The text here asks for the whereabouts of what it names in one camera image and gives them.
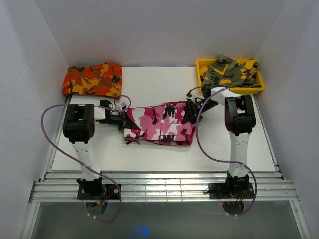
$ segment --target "white table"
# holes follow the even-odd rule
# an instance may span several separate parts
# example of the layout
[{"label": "white table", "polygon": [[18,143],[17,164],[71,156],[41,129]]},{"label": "white table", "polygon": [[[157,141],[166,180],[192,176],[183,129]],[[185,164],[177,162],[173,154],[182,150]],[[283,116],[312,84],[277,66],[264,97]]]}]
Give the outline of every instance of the white table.
[{"label": "white table", "polygon": [[[196,87],[194,67],[128,67],[123,68],[122,94],[132,100],[132,106],[148,106],[168,101],[185,100],[189,89]],[[102,97],[73,96],[71,103],[99,104]],[[267,139],[255,107],[256,126],[248,144],[247,165],[255,172],[274,172]],[[203,114],[199,126],[200,141],[213,157],[229,160],[230,138],[224,123],[224,107],[218,105]],[[117,127],[95,124],[92,138],[96,161],[102,171],[118,172],[226,172],[228,164],[216,163],[204,156],[194,137],[190,147],[160,146],[150,143],[125,144]],[[71,143],[61,135],[58,146],[76,157]],[[80,171],[80,166],[57,152],[52,170]]]}]

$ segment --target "yellow plastic tray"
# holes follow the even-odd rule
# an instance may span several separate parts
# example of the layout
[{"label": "yellow plastic tray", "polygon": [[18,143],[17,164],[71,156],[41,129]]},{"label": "yellow plastic tray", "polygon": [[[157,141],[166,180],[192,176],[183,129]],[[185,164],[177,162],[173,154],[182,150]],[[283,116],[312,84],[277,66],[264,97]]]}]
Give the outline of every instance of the yellow plastic tray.
[{"label": "yellow plastic tray", "polygon": [[[200,79],[200,73],[199,68],[203,66],[210,66],[216,61],[216,59],[197,59],[196,60],[196,68],[197,68],[197,77],[198,77],[198,84],[201,86],[201,79]],[[265,89],[265,84],[263,81],[263,78],[260,74],[260,70],[256,73],[256,83],[261,85],[259,88],[252,88],[252,87],[232,87],[230,90],[232,92],[238,93],[238,94],[258,94],[259,92],[263,91]]]}]

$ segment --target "camouflage fabric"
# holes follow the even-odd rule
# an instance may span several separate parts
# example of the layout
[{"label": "camouflage fabric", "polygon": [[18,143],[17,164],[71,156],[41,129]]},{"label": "camouflage fabric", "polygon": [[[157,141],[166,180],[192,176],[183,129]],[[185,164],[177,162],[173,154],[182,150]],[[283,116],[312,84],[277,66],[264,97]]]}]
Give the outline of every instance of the camouflage fabric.
[{"label": "camouflage fabric", "polygon": [[116,97],[122,90],[122,67],[112,62],[97,66],[69,67],[63,83],[63,94]]},{"label": "camouflage fabric", "polygon": [[160,145],[191,145],[195,126],[190,122],[181,124],[185,106],[186,101],[179,101],[128,108],[128,118],[139,129],[124,129],[124,139],[137,143],[145,140]]},{"label": "camouflage fabric", "polygon": [[261,87],[256,84],[255,73],[259,69],[254,59],[233,60],[218,55],[210,66],[199,69],[202,85],[214,84],[226,87]]}]

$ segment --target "green camouflage cloth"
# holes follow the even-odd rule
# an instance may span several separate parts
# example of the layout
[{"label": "green camouflage cloth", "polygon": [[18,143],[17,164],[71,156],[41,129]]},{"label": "green camouflage cloth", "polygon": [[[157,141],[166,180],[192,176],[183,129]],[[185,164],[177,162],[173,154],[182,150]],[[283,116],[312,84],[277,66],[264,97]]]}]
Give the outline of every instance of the green camouflage cloth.
[{"label": "green camouflage cloth", "polygon": [[210,66],[199,69],[202,85],[214,84],[226,87],[261,87],[256,84],[255,73],[259,69],[254,59],[234,60],[218,55]]}]

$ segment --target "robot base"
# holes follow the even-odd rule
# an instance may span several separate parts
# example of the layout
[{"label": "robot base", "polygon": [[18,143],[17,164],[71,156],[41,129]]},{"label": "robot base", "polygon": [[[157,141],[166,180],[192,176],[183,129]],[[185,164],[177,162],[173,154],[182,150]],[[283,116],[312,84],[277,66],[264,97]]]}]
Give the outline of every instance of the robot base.
[{"label": "robot base", "polygon": [[[210,183],[208,184],[208,189],[210,199],[234,199],[239,196],[239,194],[237,194],[231,197],[225,183]],[[248,190],[242,192],[244,193],[244,199],[254,198],[255,196],[251,183],[249,183]]]},{"label": "robot base", "polygon": [[[119,190],[115,187],[114,184],[103,184],[105,187],[105,195],[108,197],[108,200],[118,200],[120,199]],[[105,198],[105,195],[101,195],[100,198],[93,197],[89,193],[85,193],[83,186],[79,185],[79,191],[77,199],[79,200],[102,200]]]}]

